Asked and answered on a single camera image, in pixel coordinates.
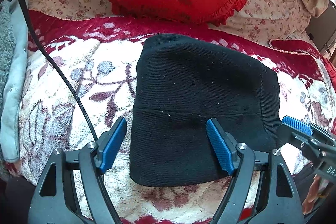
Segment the person's right hand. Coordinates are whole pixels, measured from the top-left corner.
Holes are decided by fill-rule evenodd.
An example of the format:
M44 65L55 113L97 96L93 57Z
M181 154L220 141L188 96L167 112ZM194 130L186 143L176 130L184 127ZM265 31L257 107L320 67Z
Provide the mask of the person's right hand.
M326 186L327 182L324 182L324 179L316 174L313 178L313 182L309 188L307 196L302 203L302 212L304 215L309 214L313 210L316 201L319 199Z

